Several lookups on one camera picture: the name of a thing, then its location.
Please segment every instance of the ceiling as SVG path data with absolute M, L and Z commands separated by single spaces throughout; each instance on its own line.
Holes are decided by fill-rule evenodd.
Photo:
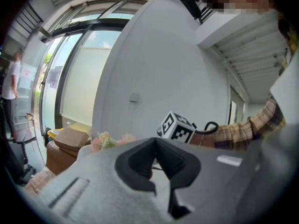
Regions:
M 264 14 L 215 45 L 237 72 L 251 103 L 267 101 L 280 69 L 274 63 L 282 62 L 287 48 L 277 16 L 276 12 Z

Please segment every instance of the black chair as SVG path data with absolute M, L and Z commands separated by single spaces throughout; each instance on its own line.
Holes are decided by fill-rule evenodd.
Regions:
M 24 140 L 26 135 L 19 134 L 17 142 L 9 142 L 5 130 L 5 114 L 3 107 L 0 105 L 0 143 L 2 161 L 12 179 L 17 184 L 26 184 L 24 177 L 28 172 L 36 173 L 36 169 L 28 164 L 28 158 L 25 151 Z

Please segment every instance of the yellow object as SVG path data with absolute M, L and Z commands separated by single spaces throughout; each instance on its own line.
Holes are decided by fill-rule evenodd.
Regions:
M 80 124 L 80 123 L 76 122 L 73 125 L 70 125 L 70 129 L 85 132 L 85 133 L 90 135 L 90 132 L 91 132 L 92 128 L 88 125 L 83 125 L 83 124 Z
M 51 130 L 48 131 L 47 134 L 50 136 L 51 139 L 54 139 L 60 133 L 60 131 L 62 131 L 62 130 L 63 130 L 63 128 L 61 128 L 61 129 L 51 129 Z

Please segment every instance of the gray device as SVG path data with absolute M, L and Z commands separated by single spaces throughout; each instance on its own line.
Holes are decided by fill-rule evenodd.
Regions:
M 246 153 L 161 138 L 93 153 L 57 176 L 33 205 L 52 223 L 255 222 L 285 206 L 282 197 L 297 187 L 298 130 L 286 126 Z M 170 180 L 168 210 L 155 202 L 149 181 L 155 158 Z

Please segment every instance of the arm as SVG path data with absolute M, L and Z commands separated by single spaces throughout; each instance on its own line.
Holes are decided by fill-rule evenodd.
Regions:
M 194 135 L 191 143 L 206 147 L 246 150 L 251 141 L 264 139 L 268 133 L 285 125 L 282 112 L 274 99 L 270 99 L 255 117 L 244 123 L 219 126 L 211 135 Z
M 18 92 L 17 92 L 17 76 L 12 75 L 12 87 L 13 87 L 13 92 L 16 98 L 18 98 Z

